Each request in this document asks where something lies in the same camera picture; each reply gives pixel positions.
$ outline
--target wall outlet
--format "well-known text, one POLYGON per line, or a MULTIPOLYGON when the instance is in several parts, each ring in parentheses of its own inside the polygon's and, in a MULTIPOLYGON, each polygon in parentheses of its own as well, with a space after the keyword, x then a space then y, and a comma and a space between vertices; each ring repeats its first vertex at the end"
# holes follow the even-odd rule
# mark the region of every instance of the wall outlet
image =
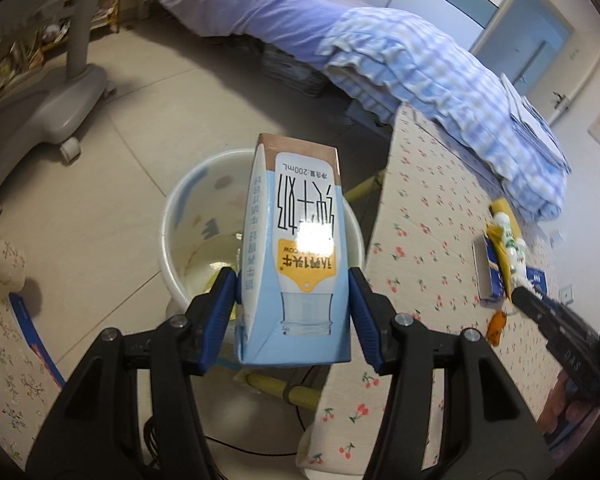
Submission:
POLYGON ((560 289, 558 292, 558 299, 560 303, 568 305, 573 303, 573 285, 567 285, 560 289))

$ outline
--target yellow tag logo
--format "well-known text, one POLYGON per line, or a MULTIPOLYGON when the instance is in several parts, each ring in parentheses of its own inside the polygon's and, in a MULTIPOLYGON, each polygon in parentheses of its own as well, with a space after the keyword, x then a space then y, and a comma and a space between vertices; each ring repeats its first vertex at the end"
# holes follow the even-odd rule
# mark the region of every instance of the yellow tag logo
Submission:
POLYGON ((290 277, 303 292, 336 275, 335 248, 329 256, 298 251, 294 240, 278 240, 278 272, 290 277))

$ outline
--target floral fabric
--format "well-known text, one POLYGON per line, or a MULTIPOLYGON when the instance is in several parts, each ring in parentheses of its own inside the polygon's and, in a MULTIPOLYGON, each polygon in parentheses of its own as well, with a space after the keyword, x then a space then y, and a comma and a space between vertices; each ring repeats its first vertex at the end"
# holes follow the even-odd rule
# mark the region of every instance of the floral fabric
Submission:
MULTIPOLYGON (((464 147, 413 108, 397 114, 381 206, 365 275, 398 312, 432 330, 459 333, 473 326, 485 334, 492 306, 478 298, 472 243, 491 218, 489 204, 503 195, 489 170, 464 147)), ((550 249, 533 226, 520 221, 528 264, 544 270, 556 296, 550 249)), ((496 354, 534 416, 541 413, 559 372, 536 325, 511 313, 496 354)), ((384 412, 390 378, 366 364, 355 333, 352 361, 331 367, 310 437, 298 465, 362 475, 384 412)), ((423 467, 435 464, 442 434, 444 377, 434 377, 429 445, 423 467)))
POLYGON ((59 388, 29 348, 7 294, 24 285, 25 261, 0 240, 0 444, 24 467, 59 388))

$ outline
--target metal screw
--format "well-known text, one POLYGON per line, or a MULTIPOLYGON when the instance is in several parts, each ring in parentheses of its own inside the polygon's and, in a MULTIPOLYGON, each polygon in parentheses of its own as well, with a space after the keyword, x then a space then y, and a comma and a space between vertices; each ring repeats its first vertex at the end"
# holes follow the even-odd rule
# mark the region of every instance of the metal screw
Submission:
POLYGON ((405 312, 401 312, 400 314, 396 314, 395 322, 400 326, 411 326, 413 324, 413 317, 405 312))
POLYGON ((171 317, 169 324, 174 328, 182 328, 187 324, 187 316, 184 314, 176 314, 176 316, 171 317))
POLYGON ((464 331, 464 337, 472 343, 477 343, 478 341, 480 341, 480 338, 482 336, 480 335, 480 332, 478 332, 475 328, 469 328, 464 331))
POLYGON ((100 332, 100 337, 104 341, 113 341, 118 337, 118 331, 115 328, 106 328, 100 332))

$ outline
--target white plastic bucket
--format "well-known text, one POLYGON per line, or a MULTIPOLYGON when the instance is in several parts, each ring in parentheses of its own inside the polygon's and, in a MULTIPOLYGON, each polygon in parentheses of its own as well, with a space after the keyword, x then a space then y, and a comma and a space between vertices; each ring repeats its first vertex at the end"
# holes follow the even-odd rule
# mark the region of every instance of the white plastic bucket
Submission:
MULTIPOLYGON (((160 226, 160 270, 173 301, 169 314, 184 312, 205 292, 222 263, 235 267, 232 237, 242 233, 253 150, 219 153, 189 171, 167 197, 160 226), (201 264, 192 262, 200 260, 201 264), (198 275, 190 272, 195 269, 198 275)), ((365 245, 360 225, 344 202, 347 258, 363 267, 365 245)), ((241 242, 235 239, 235 247, 241 242)), ((225 340, 233 341, 233 324, 225 340)))

